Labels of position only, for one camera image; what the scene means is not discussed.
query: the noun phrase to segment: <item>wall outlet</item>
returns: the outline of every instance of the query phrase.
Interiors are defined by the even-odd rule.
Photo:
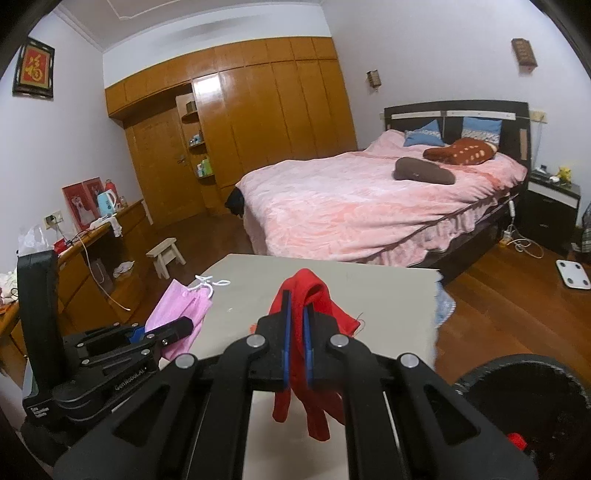
[[[50,213],[46,217],[43,218],[43,223],[45,223],[45,229],[55,227],[58,223],[62,223],[64,221],[64,216],[61,214],[61,210],[56,212]]]
[[[543,112],[541,110],[530,110],[530,121],[539,122],[541,124],[547,124],[548,116],[546,115],[546,112]]]

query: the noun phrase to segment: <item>gray tabletop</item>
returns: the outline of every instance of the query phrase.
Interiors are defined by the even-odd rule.
[[[355,337],[372,352],[390,357],[414,352],[433,364],[437,271],[258,255],[231,254],[203,273],[231,284],[214,287],[213,306],[191,353],[198,358],[217,355],[248,335],[250,326],[268,313],[283,281],[301,268],[318,275],[346,313],[364,320],[365,327]],[[306,413],[298,399],[293,398],[284,424],[272,419],[272,409],[273,394],[255,392],[245,480],[348,478],[342,425],[329,418],[331,439],[318,442],[308,437]]]

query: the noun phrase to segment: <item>framed picture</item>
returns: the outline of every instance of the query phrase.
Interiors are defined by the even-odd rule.
[[[75,183],[63,187],[62,190],[66,203],[74,219],[78,230],[86,230],[99,216],[95,213],[95,206],[92,199],[87,195],[84,185]]]
[[[12,94],[53,98],[53,59],[55,54],[55,48],[33,38],[28,38],[18,52]]]
[[[82,182],[84,190],[88,198],[92,200],[93,211],[97,215],[97,218],[100,216],[99,214],[99,201],[97,197],[105,191],[103,188],[103,183],[101,182],[100,178],[97,177],[95,179],[85,180]]]

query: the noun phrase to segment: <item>stool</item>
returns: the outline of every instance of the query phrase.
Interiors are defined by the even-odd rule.
[[[146,253],[146,257],[154,259],[154,268],[156,269],[158,278],[166,278],[166,280],[170,278],[166,265],[172,262],[175,258],[181,265],[187,263],[181,255],[181,252],[178,251],[178,248],[175,245],[176,241],[176,238],[167,238]]]

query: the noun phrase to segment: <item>black trash can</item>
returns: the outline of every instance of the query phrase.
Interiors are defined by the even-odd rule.
[[[503,433],[521,434],[540,476],[591,408],[574,372],[547,356],[497,358],[462,376],[454,388]]]

